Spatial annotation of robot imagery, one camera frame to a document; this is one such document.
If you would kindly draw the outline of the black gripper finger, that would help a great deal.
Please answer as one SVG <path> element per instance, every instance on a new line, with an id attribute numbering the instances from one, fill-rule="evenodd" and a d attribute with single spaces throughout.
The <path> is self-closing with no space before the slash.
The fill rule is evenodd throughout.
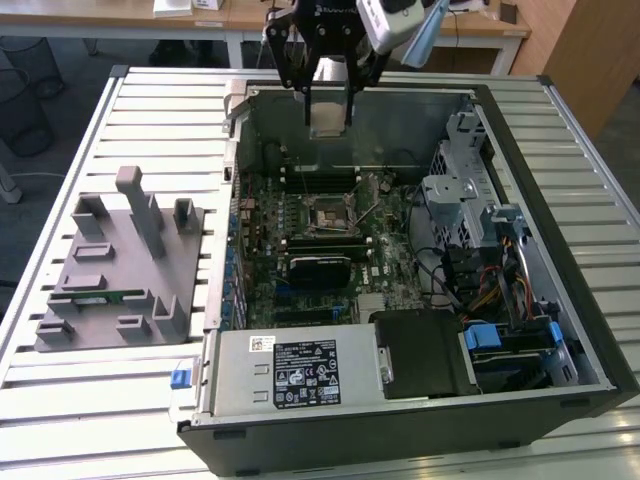
<path id="1" fill-rule="evenodd" d="M 367 87 L 375 87 L 388 63 L 390 54 L 379 54 L 374 50 L 369 55 L 359 61 L 355 48 L 348 48 L 344 54 L 347 71 L 345 83 L 346 108 L 345 124 L 352 123 L 352 114 L 355 95 Z"/>
<path id="2" fill-rule="evenodd" d="M 296 63 L 286 52 L 291 28 L 305 43 L 306 55 Z M 311 124 L 311 85 L 320 60 L 321 23 L 309 12 L 268 12 L 264 33 L 282 86 L 292 88 L 304 98 L 304 123 Z"/>

